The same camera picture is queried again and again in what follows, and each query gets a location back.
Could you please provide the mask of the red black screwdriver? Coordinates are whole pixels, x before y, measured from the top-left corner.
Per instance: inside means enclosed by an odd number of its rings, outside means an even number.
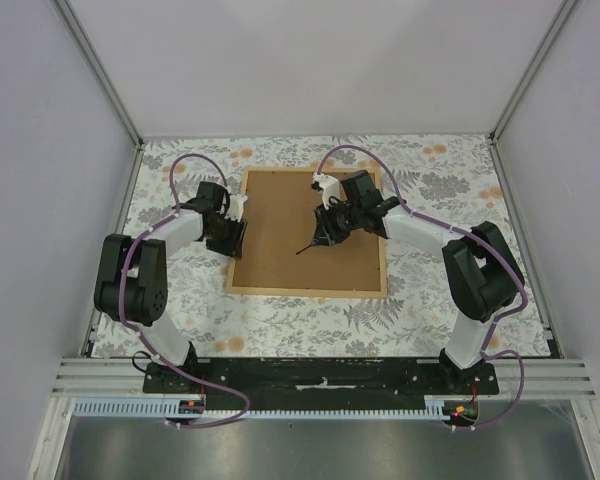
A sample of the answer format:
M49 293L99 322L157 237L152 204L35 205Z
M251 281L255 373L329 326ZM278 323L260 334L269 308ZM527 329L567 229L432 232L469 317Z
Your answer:
M309 250L310 248L314 247L314 245L311 243L309 245L307 245L306 247L301 248L300 250L298 250L295 255L300 255L301 253Z

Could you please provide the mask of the wooden picture frame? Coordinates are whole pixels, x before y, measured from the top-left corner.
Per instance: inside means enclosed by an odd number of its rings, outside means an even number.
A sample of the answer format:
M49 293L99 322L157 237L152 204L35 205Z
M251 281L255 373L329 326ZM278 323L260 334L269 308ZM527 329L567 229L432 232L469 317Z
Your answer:
M248 222L242 258L228 268L231 294L326 298L386 298L385 240L362 230L332 247L309 245L321 194L311 188L312 168L255 167L245 170Z

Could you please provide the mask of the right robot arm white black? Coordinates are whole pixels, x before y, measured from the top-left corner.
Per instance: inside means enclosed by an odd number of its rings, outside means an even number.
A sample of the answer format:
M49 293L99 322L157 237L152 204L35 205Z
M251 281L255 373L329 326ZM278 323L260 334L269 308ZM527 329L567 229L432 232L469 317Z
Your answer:
M522 272L499 228L485 221L465 231L409 212L398 197L383 198L366 170L340 180L315 173L312 188L322 196L314 209L313 247L341 244L353 231L363 230L443 262L458 315L440 352L437 377L445 391L463 392L485 361L482 352L496 315L524 292Z

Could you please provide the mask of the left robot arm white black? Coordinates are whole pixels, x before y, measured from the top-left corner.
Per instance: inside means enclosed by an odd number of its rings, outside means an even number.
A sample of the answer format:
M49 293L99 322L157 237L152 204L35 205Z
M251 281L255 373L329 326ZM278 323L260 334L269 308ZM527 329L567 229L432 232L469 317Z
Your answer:
M194 198L178 203L155 225L133 238L110 234L103 242L94 306L122 323L145 345L156 363L168 366L165 379L178 392L199 384L200 368L189 360L195 349L167 313L167 260L192 242L212 252L242 257L248 197L203 181Z

